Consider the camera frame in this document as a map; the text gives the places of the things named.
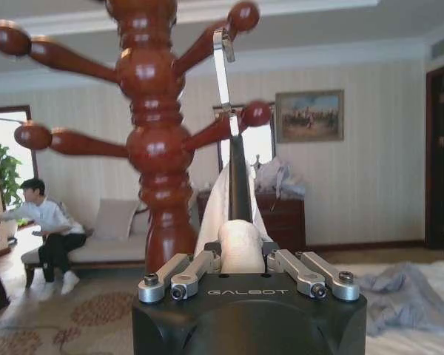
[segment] metal hook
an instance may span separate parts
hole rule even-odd
[[[235,61],[234,49],[232,41],[226,29],[218,28],[214,31],[214,62],[215,71],[217,73],[217,82],[219,87],[219,96],[221,97],[222,111],[229,116],[230,134],[232,137],[238,136],[240,131],[238,129],[237,115],[232,111],[229,97],[229,84],[227,81],[227,73],[225,68],[224,53],[227,61],[232,63]]]

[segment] potted plant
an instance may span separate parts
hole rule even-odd
[[[0,194],[3,210],[7,207],[18,207],[21,204],[21,197],[18,196],[20,185],[16,182],[20,178],[17,170],[21,161],[8,154],[9,148],[0,144]],[[4,233],[7,239],[12,243],[16,243],[15,233],[18,229],[18,223],[10,221],[2,223],[6,226]]]

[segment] turned wooden pole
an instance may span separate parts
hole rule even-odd
[[[125,146],[100,141],[65,129],[49,131],[28,123],[16,131],[16,140],[30,149],[47,147],[67,155],[108,155],[128,158],[141,173],[139,192],[151,213],[147,241],[147,272],[157,271],[176,253],[194,252],[197,235],[189,223],[187,203],[192,196],[187,168],[197,148],[228,138],[228,118],[191,136],[181,125],[179,98],[184,74],[212,54],[214,30],[224,27],[233,40],[252,30],[260,18],[256,5],[236,4],[227,19],[215,22],[180,57],[171,52],[171,29],[176,0],[107,0],[107,11],[118,24],[121,56],[109,68],[55,43],[29,37],[18,25],[0,21],[0,51],[28,55],[47,67],[89,75],[116,83],[130,99],[133,131]],[[247,106],[240,130],[268,122],[269,107]]]

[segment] doorframe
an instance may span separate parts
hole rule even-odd
[[[30,105],[22,105],[22,106],[1,106],[0,113],[8,113],[8,112],[18,112],[24,111],[27,116],[27,121],[31,121],[31,108]],[[33,164],[33,175],[35,178],[38,177],[38,164],[36,163],[36,153],[34,150],[31,151],[31,161]]]
[[[425,244],[432,243],[432,116],[433,116],[433,95],[432,81],[444,75],[444,67],[426,73],[426,157],[425,157]]]

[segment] wooden dresser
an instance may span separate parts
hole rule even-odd
[[[198,195],[199,221],[202,223],[210,192]],[[257,193],[257,204],[268,235],[291,253],[306,250],[303,200],[277,200],[275,194]]]

